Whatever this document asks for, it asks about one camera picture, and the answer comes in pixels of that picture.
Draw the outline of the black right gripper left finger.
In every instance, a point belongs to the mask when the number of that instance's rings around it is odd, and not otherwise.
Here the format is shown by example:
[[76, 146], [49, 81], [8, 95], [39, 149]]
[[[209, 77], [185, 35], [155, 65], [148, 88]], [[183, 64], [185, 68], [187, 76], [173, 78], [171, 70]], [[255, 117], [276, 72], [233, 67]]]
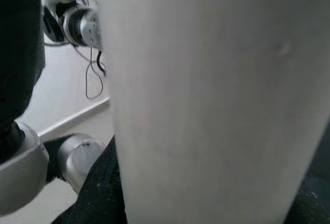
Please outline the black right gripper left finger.
[[74, 204], [55, 223], [127, 223], [114, 136], [89, 170]]

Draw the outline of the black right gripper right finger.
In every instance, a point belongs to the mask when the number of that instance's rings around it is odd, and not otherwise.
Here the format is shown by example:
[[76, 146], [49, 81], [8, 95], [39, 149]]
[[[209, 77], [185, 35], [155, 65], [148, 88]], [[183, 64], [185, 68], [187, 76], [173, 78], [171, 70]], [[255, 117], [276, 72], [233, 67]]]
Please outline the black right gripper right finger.
[[329, 223], [329, 180], [307, 176], [287, 215], [287, 223]]

